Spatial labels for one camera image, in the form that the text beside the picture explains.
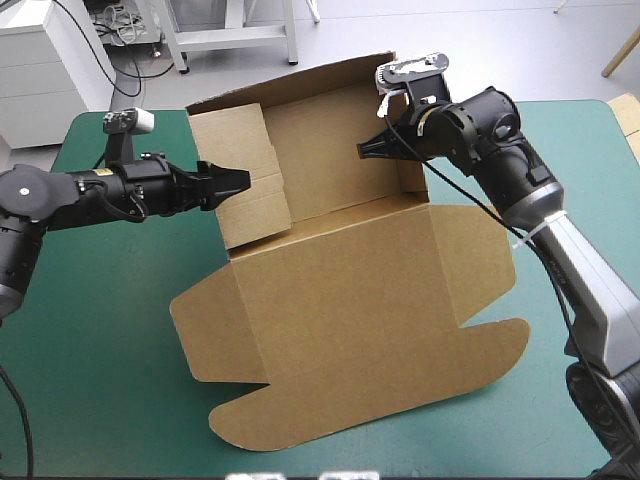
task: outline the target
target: cabinet drawer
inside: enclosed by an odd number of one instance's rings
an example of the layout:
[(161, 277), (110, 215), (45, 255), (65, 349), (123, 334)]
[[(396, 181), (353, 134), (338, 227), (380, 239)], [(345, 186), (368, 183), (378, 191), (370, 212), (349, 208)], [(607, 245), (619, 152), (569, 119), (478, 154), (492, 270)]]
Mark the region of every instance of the cabinet drawer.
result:
[(60, 61), (44, 31), (0, 35), (0, 52), (0, 67)]
[(62, 62), (0, 68), (0, 98), (74, 89)]
[(11, 148), (62, 143), (73, 119), (85, 111), (75, 90), (0, 98), (0, 136)]

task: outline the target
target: cable tie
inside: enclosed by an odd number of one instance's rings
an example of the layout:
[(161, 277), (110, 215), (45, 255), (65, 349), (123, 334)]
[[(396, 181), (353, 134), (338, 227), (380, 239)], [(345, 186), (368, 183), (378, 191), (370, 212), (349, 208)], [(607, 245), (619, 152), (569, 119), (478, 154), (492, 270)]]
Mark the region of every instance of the cable tie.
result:
[(519, 238), (516, 243), (511, 245), (511, 248), (513, 248), (514, 250), (516, 248), (520, 248), (521, 246), (526, 244), (529, 240), (531, 240), (533, 236), (536, 235), (540, 230), (547, 228), (553, 222), (555, 222), (559, 218), (564, 217), (566, 214), (567, 214), (566, 210), (558, 210), (556, 213), (552, 213), (548, 217), (545, 217), (545, 219), (542, 222), (540, 222), (536, 227), (531, 229), (529, 233), (527, 233), (524, 237)]

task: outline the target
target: wooden stick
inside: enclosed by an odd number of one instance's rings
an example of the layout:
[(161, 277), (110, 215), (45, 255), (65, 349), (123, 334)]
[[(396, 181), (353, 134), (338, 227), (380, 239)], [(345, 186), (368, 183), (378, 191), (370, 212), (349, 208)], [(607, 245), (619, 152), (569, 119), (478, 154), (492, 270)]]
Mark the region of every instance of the wooden stick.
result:
[(633, 50), (633, 47), (638, 45), (638, 43), (640, 43), (640, 27), (638, 27), (636, 31), (633, 32), (633, 34), (624, 43), (624, 45), (618, 51), (618, 53), (616, 53), (616, 55), (611, 59), (609, 64), (606, 67), (604, 67), (604, 70), (602, 71), (602, 76), (608, 77), (609, 75), (611, 75), (613, 71), (616, 68), (618, 68), (618, 65), (620, 65), (625, 58), (627, 58), (627, 55), (631, 53), (631, 50)]

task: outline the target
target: white cabinet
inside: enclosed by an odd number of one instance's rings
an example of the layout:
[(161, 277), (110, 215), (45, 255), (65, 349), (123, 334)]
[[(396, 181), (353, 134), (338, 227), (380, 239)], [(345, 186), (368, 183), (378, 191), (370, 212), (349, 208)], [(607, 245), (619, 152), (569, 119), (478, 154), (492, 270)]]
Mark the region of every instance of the white cabinet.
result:
[[(78, 0), (65, 0), (107, 74), (115, 72)], [(51, 0), (0, 12), (0, 136), (11, 148), (61, 143), (73, 119), (108, 110), (113, 86), (82, 34)]]

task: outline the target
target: cardboard box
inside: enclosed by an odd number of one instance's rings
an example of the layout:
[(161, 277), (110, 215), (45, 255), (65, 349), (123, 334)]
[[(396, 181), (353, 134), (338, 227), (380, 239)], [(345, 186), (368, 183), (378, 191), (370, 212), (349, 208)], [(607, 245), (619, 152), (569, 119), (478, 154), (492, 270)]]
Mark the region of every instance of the cardboard box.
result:
[(625, 93), (609, 102), (622, 133), (627, 137), (631, 151), (640, 163), (640, 102), (631, 93)]
[[(274, 189), (277, 201), (239, 200), (224, 227), (235, 239), (271, 235), (230, 249), (227, 265), (171, 305), (197, 380), (268, 384), (211, 413), (211, 428), (239, 447), (291, 447), (470, 392), (526, 346), (521, 319), (460, 328), (515, 282), (505, 232), (475, 207), (430, 205), (420, 164), (358, 157), (356, 143), (384, 128), (373, 75), (391, 58), (189, 107), (203, 158), (246, 168), (261, 152), (271, 165), (275, 148), (281, 172), (266, 171), (283, 180), (284, 199)], [(245, 141), (248, 125), (260, 133)], [(275, 204), (282, 222), (270, 218)]]

